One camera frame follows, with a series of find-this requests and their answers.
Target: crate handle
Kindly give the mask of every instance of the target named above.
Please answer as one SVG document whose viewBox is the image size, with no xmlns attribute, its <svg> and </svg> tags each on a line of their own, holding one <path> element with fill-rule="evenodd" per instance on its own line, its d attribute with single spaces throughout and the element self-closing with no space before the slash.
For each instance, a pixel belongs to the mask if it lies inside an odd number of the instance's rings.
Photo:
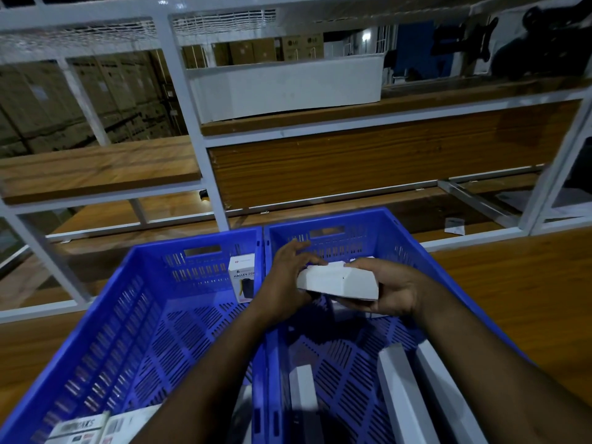
<svg viewBox="0 0 592 444">
<path fill-rule="evenodd" d="M 345 226 L 323 227 L 322 229 L 315 229 L 309 232 L 310 238 L 326 237 L 328 235 L 343 234 Z"/>
<path fill-rule="evenodd" d="M 185 257 L 194 257 L 200 256 L 203 254 L 214 254 L 216 252 L 221 252 L 222 248 L 220 245 L 211 245 L 211 246 L 201 246 L 201 247 L 192 247 L 191 249 L 185 249 L 183 253 L 185 253 Z"/>
</svg>

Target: hand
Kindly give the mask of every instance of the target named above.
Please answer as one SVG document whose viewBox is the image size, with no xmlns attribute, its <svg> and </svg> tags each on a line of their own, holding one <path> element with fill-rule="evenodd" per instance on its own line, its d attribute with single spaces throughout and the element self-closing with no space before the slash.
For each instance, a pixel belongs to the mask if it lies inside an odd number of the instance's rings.
<svg viewBox="0 0 592 444">
<path fill-rule="evenodd" d="M 285 321 L 313 300 L 306 291 L 296 288 L 296 278 L 307 263 L 326 265 L 327 262 L 311 252 L 297 254 L 308 246 L 310 241 L 294 239 L 281 247 L 261 289 L 251 301 L 251 307 L 258 309 L 269 322 L 268 327 Z"/>
<path fill-rule="evenodd" d="M 392 261 L 361 258 L 345 266 L 372 271 L 379 283 L 377 301 L 336 299 L 354 310 L 390 316 L 415 315 L 425 292 L 443 289 L 439 283 L 417 269 Z"/>
</svg>

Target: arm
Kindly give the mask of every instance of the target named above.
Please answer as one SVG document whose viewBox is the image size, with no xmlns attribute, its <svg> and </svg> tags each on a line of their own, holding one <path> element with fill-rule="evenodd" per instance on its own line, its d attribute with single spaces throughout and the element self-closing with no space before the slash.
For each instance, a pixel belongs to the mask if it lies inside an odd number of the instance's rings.
<svg viewBox="0 0 592 444">
<path fill-rule="evenodd" d="M 381 314 L 411 314 L 471 406 L 490 443 L 592 442 L 592 409 L 503 343 L 460 300 L 408 266 L 350 264 L 374 272 L 379 300 L 344 302 Z"/>
<path fill-rule="evenodd" d="M 296 289 L 309 262 L 326 265 L 298 251 L 310 242 L 291 241 L 279 249 L 269 275 L 245 309 L 189 371 L 132 444 L 224 442 L 249 360 L 267 328 L 286 320 L 311 301 Z"/>
</svg>

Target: person's left hand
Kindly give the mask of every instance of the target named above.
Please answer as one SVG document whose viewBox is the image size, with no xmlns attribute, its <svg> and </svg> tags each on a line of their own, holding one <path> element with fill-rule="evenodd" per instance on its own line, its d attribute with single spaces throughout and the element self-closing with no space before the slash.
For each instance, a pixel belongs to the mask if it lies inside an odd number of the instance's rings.
<svg viewBox="0 0 592 444">
<path fill-rule="evenodd" d="M 250 303 L 258 309 L 268 327 L 285 321 L 313 298 L 304 290 L 296 288 L 296 279 L 307 263 L 327 265 L 327 262 L 311 252 L 297 254 L 310 246 L 310 241 L 289 242 L 281 247 L 273 259 L 273 265 L 261 285 L 261 289 Z"/>
</svg>

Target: forearm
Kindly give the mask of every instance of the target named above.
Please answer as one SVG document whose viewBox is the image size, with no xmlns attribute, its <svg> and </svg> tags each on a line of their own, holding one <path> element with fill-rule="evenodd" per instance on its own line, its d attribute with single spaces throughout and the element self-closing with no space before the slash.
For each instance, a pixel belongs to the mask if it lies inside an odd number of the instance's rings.
<svg viewBox="0 0 592 444">
<path fill-rule="evenodd" d="M 223 442 L 249 360 L 269 321 L 248 307 L 191 369 L 133 444 Z"/>
<path fill-rule="evenodd" d="M 416 320 L 491 443 L 589 442 L 590 409 L 434 284 Z"/>
</svg>

